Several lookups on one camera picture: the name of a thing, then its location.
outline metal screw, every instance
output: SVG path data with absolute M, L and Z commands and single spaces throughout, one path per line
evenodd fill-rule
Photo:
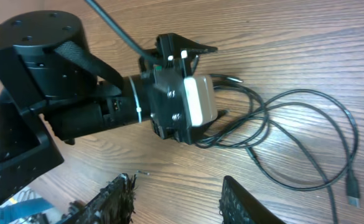
M 101 212 L 96 211 L 96 212 L 95 212 L 95 215 L 96 215 L 98 218 L 100 218 L 100 217 L 101 217 Z
M 175 90 L 169 91 L 167 94 L 168 98 L 173 98 L 175 97 Z
M 32 40 L 32 37 L 31 36 L 23 37 L 21 40 L 22 41 L 30 41 L 30 40 Z
M 21 25 L 21 21 L 13 21 L 12 23 L 11 23 L 11 25 L 12 26 L 19 26 L 19 25 Z
M 177 121 L 180 119 L 180 114 L 174 114 L 172 115 L 172 120 Z

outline wooden table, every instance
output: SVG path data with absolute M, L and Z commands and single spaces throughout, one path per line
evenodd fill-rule
M 219 48 L 202 57 L 199 74 L 224 73 L 265 100 L 295 88 L 328 93 L 353 113 L 360 129 L 354 163 L 360 181 L 361 209 L 349 206 L 344 179 L 333 185 L 341 223 L 364 223 L 364 0 L 100 0 L 99 3 L 144 48 L 156 35 L 175 32 Z M 123 76 L 138 74 L 134 53 L 83 1 L 46 0 L 40 9 L 74 13 L 83 21 L 93 54 Z M 229 108 L 225 124 L 246 111 L 243 95 L 217 95 Z M 352 141 L 344 115 L 328 101 L 294 95 L 280 102 L 302 101 L 322 108 Z M 295 134 L 329 177 L 345 162 L 337 133 L 319 114 L 290 107 L 271 113 Z M 230 140 L 243 139 L 259 126 L 247 123 Z M 221 223 L 218 200 L 222 179 L 232 175 L 270 211 L 287 223 L 330 223 L 326 190 L 293 192 L 260 173 L 244 150 L 199 149 L 160 140 L 149 122 L 78 138 L 74 146 L 56 139 L 65 162 L 39 177 L 31 187 L 66 212 L 68 202 L 88 202 L 119 173 L 139 175 L 135 223 Z M 280 131 L 256 147 L 267 170 L 286 183 L 319 184 L 320 177 L 303 153 Z

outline black wire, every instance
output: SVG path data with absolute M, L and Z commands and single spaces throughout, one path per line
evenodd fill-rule
M 246 114 L 240 116 L 239 118 L 236 118 L 234 121 L 227 124 L 221 131 L 217 132 L 216 134 L 214 134 L 212 136 L 205 136 L 203 139 L 197 141 L 196 145 L 201 148 L 209 148 L 212 146 L 216 146 L 216 147 L 220 147 L 220 148 L 237 148 L 237 149 L 245 148 L 248 155 L 250 155 L 250 158 L 252 158 L 252 160 L 254 160 L 254 162 L 258 166 L 259 170 L 267 178 L 272 180 L 274 183 L 280 185 L 281 187 L 284 187 L 284 188 L 287 188 L 290 190 L 306 192 L 306 191 L 320 190 L 320 189 L 326 188 L 328 191 L 328 194 L 329 194 L 329 198 L 330 198 L 333 221 L 334 221 L 334 223 L 338 223 L 337 208 L 335 206 L 334 193 L 332 192 L 331 185 L 336 183 L 338 180 L 340 180 L 347 173 L 348 170 L 352 169 L 352 162 L 354 160 L 354 157 L 356 156 L 357 149 L 358 149 L 358 128 L 357 128 L 356 121 L 353 118 L 352 114 L 349 112 L 349 110 L 346 109 L 346 107 L 344 107 L 344 105 L 341 104 L 339 101 L 337 101 L 335 98 L 332 98 L 331 96 L 326 95 L 325 93 L 321 93 L 321 92 L 315 91 L 315 90 L 306 90 L 306 89 L 287 91 L 285 93 L 281 93 L 281 94 L 271 98 L 267 102 L 264 102 L 262 100 L 262 98 L 253 90 L 251 90 L 245 86 L 241 86 L 235 82 L 226 80 L 228 77 L 226 75 L 212 74 L 212 77 L 225 79 L 225 80 L 213 82 L 215 91 L 238 91 L 240 93 L 244 93 L 247 95 L 247 97 L 250 100 L 250 102 L 249 102 L 250 108 Z M 350 152 L 347 140 L 346 140 L 345 136 L 343 135 L 342 130 L 339 128 L 338 124 L 329 115 L 324 113 L 322 110 L 320 110 L 312 105 L 308 105 L 306 103 L 298 103 L 298 102 L 281 103 L 281 104 L 274 105 L 274 106 L 268 106 L 270 103 L 272 103 L 284 96 L 287 96 L 290 94 L 295 94 L 295 93 L 311 93 L 311 94 L 314 94 L 317 96 L 321 96 L 321 97 L 331 101 L 333 104 L 338 106 L 345 113 L 345 116 L 349 120 L 349 123 L 353 130 L 352 152 Z M 253 111 L 253 105 L 254 105 L 253 101 L 257 101 L 259 103 L 259 108 L 257 108 L 254 111 Z M 320 165 L 318 165 L 318 163 L 315 161 L 315 159 L 310 154 L 310 152 L 306 149 L 306 147 L 304 147 L 304 145 L 298 139 L 296 139 L 292 134 L 290 134 L 282 126 L 280 126 L 280 124 L 278 124 L 275 121 L 270 119 L 269 113 L 268 113 L 269 111 L 275 110 L 277 108 L 281 108 L 284 106 L 303 106 L 303 107 L 312 109 L 312 110 L 316 111 L 317 113 L 321 114 L 325 119 L 327 119 L 331 123 L 331 125 L 334 127 L 336 132 L 338 132 L 338 135 L 342 142 L 343 149 L 346 154 L 347 161 L 346 161 L 346 164 L 343 167 L 343 169 L 331 180 L 329 180 L 327 178 L 326 174 L 321 169 Z M 247 121 L 251 121 L 251 120 L 261 120 L 262 121 L 260 128 L 252 136 L 248 137 L 244 141 L 240 141 L 240 142 L 234 143 L 234 144 L 222 143 L 222 139 L 224 139 L 225 137 L 230 135 L 233 131 L 235 131 L 237 128 L 241 127 Z M 256 157 L 256 154 L 254 153 L 253 147 L 257 146 L 258 144 L 260 144 L 264 140 L 266 140 L 266 138 L 269 136 L 269 133 L 270 133 L 270 125 L 278 128 L 280 131 L 282 131 L 287 137 L 292 139 L 299 146 L 299 148 L 303 151 L 305 156 L 308 158 L 308 160 L 312 163 L 312 165 L 315 167 L 317 172 L 320 174 L 321 178 L 324 181 L 323 184 L 316 185 L 313 187 L 294 187 L 291 185 L 284 184 L 284 183 L 280 182 L 279 180 L 275 179 L 263 168 L 260 161 Z M 250 141 L 252 141 L 256 137 L 258 137 L 260 134 L 263 134 L 263 136 L 260 137 L 260 139 L 258 141 L 254 142 L 252 144 L 249 144 Z
M 192 74 L 195 73 L 199 62 L 200 62 L 200 56 L 196 55 L 195 58 L 194 58 L 194 61 L 193 61 Z
M 164 62 L 161 59 L 155 58 L 150 53 L 142 49 L 138 43 L 136 43 L 132 37 L 130 37 L 121 26 L 119 26 L 113 18 L 111 18 L 107 12 L 95 1 L 95 0 L 85 0 L 88 5 L 99 14 L 99 16 L 116 32 L 121 39 L 123 39 L 134 51 L 136 51 L 140 56 L 142 56 L 147 61 L 153 63 L 154 65 L 162 65 Z

